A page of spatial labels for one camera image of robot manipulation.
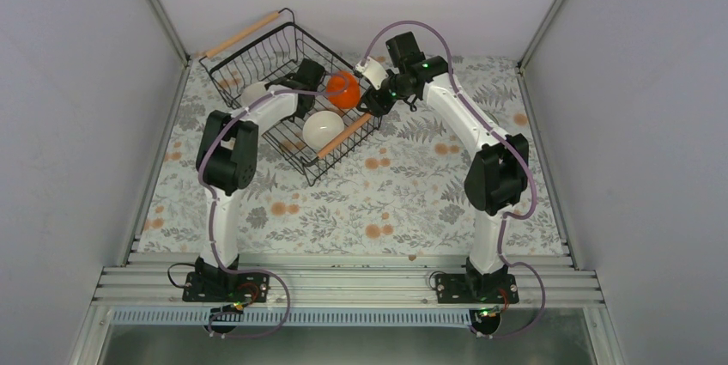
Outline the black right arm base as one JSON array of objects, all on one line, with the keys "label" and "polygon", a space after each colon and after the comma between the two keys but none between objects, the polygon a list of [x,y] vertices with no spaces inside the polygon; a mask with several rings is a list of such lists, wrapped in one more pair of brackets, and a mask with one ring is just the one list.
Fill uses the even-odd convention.
[{"label": "black right arm base", "polygon": [[518,303],[515,276],[499,263],[497,270],[482,274],[466,259],[463,273],[433,272],[428,281],[440,304]]}]

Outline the white scalloped bowl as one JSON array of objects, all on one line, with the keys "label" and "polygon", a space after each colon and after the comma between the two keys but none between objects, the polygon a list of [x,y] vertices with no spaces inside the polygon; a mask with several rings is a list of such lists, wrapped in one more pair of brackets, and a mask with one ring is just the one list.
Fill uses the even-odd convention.
[{"label": "white scalloped bowl", "polygon": [[240,93],[240,106],[250,106],[254,101],[263,97],[268,91],[267,85],[267,82],[254,82],[245,87]]}]

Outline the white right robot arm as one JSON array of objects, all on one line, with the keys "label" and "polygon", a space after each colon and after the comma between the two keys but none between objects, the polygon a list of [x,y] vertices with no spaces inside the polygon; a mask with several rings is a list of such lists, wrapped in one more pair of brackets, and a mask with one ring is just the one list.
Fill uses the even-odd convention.
[{"label": "white right robot arm", "polygon": [[495,295],[493,273],[506,261],[502,251],[507,218],[532,181],[528,165],[529,144],[496,125],[464,91],[452,70],[452,55],[427,57],[412,32],[386,41],[391,62],[388,70],[365,55],[355,66],[369,89],[360,109],[373,116],[386,115],[399,100],[417,101],[436,112],[468,151],[471,163],[464,178],[464,193],[476,209],[475,236],[468,266],[475,273],[465,279],[471,300],[485,302]]}]

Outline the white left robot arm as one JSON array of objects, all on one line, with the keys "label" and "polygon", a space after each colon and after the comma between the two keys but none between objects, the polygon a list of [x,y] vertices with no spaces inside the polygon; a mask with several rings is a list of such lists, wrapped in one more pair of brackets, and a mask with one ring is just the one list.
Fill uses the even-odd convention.
[{"label": "white left robot arm", "polygon": [[241,194],[256,176],[259,137],[284,119],[309,112],[325,76],[325,68],[305,58],[298,69],[271,82],[255,82],[243,90],[251,99],[230,113],[213,111],[203,129],[197,154],[197,177],[207,199],[208,245],[200,252],[215,267],[204,287],[219,301],[239,288],[238,219]]}]

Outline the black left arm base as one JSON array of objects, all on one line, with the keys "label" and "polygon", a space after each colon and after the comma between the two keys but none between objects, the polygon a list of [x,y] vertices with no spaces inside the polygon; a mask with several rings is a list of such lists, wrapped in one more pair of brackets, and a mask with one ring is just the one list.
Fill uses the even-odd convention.
[{"label": "black left arm base", "polygon": [[194,263],[183,285],[182,300],[185,302],[226,302],[250,304],[266,302],[270,287],[270,275],[249,271],[232,275],[217,264],[207,264],[201,257]]}]

